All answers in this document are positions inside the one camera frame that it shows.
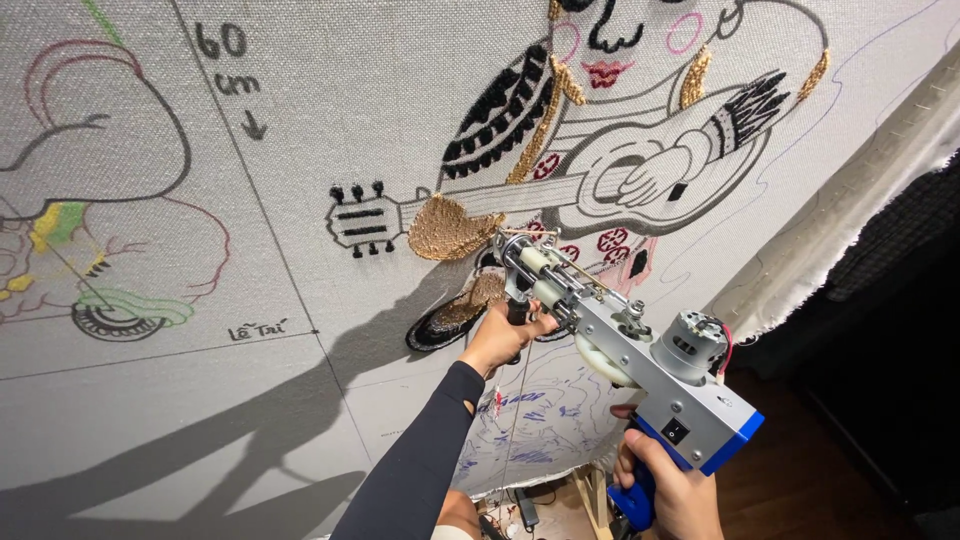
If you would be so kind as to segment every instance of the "arm sleeve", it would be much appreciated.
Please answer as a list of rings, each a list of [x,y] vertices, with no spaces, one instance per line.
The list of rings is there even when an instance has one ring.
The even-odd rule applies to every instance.
[[[483,389],[476,370],[454,362],[417,418],[373,467],[330,540],[429,540],[473,422],[464,400],[476,408]]]

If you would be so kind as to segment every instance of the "wooden floor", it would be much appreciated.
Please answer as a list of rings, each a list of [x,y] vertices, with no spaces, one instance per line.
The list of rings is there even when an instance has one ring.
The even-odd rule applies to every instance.
[[[731,373],[728,385],[766,416],[766,422],[717,474],[720,521],[726,540],[919,539],[920,535],[849,463],[825,429],[783,384]],[[575,486],[558,480],[528,488],[541,524],[526,540],[592,540]],[[495,509],[506,528],[519,523],[512,504]],[[652,538],[645,534],[644,540]]]

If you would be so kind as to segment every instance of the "guitar tuning peg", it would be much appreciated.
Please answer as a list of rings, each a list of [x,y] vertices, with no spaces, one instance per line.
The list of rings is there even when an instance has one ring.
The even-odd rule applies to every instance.
[[[334,185],[330,188],[330,197],[336,199],[338,205],[342,205],[344,203],[344,189],[338,185]]]

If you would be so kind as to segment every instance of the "white roller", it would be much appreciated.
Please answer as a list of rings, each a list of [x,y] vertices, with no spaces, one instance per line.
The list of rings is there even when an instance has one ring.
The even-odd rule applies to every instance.
[[[600,375],[616,382],[620,386],[628,388],[640,388],[640,385],[634,382],[629,375],[624,373],[619,366],[613,363],[603,351],[597,349],[597,346],[586,339],[583,334],[577,332],[573,342],[577,345],[577,352],[583,357],[588,366],[597,371]]]
[[[564,297],[564,292],[548,280],[537,280],[537,282],[534,283],[534,296],[543,302],[545,306],[553,309],[557,301]]]
[[[554,262],[551,261],[550,258],[542,254],[540,250],[535,247],[526,247],[520,250],[520,260],[537,275],[540,274],[540,270],[544,266],[550,266],[552,268],[554,265]]]

